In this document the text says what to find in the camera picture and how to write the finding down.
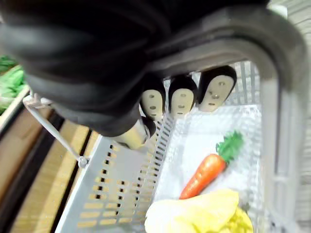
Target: orange carrot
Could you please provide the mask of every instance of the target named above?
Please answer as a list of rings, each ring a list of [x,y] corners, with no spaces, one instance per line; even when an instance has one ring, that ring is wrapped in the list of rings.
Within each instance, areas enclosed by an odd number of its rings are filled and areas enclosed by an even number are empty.
[[[242,135],[234,132],[224,139],[224,142],[216,146],[219,155],[210,154],[202,161],[194,176],[182,191],[179,199],[188,199],[199,195],[208,184],[222,173],[230,160],[235,157],[242,145]]]
[[[195,197],[211,183],[225,168],[226,162],[217,154],[210,154],[198,167],[194,176],[182,191],[179,199]]]

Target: shopping basket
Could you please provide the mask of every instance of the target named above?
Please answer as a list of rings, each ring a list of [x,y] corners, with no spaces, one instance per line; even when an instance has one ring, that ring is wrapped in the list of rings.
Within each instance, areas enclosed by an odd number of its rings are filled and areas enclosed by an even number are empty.
[[[214,113],[166,114],[145,147],[100,136],[65,207],[57,232],[144,232],[153,201],[177,199],[226,132],[245,140],[238,158],[204,192],[240,193],[255,232],[298,232],[295,205],[308,103],[308,55],[300,33],[258,6],[222,9],[148,51],[165,77],[230,64],[237,84]]]

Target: black cloth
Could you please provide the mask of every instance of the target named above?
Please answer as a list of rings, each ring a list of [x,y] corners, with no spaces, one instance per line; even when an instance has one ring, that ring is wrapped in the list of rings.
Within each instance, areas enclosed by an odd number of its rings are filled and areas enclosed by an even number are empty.
[[[246,3],[267,0],[2,0],[0,45],[62,116],[116,136],[139,118],[145,49],[215,10]]]

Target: yellow toy vegetable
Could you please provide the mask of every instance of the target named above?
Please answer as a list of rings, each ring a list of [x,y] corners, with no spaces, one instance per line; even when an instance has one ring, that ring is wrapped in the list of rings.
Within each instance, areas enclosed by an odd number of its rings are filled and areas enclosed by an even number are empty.
[[[145,222],[147,233],[253,233],[239,195],[229,189],[186,200],[153,203]]]

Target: grey plastic rim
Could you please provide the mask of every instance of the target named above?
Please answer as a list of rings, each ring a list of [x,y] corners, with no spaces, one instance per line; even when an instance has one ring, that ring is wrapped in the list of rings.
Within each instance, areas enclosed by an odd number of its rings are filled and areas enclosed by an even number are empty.
[[[256,64],[265,205],[285,225],[292,222],[309,87],[307,48],[296,28],[261,7],[231,7],[202,19],[149,54],[158,58],[150,71],[166,77],[241,60]]]

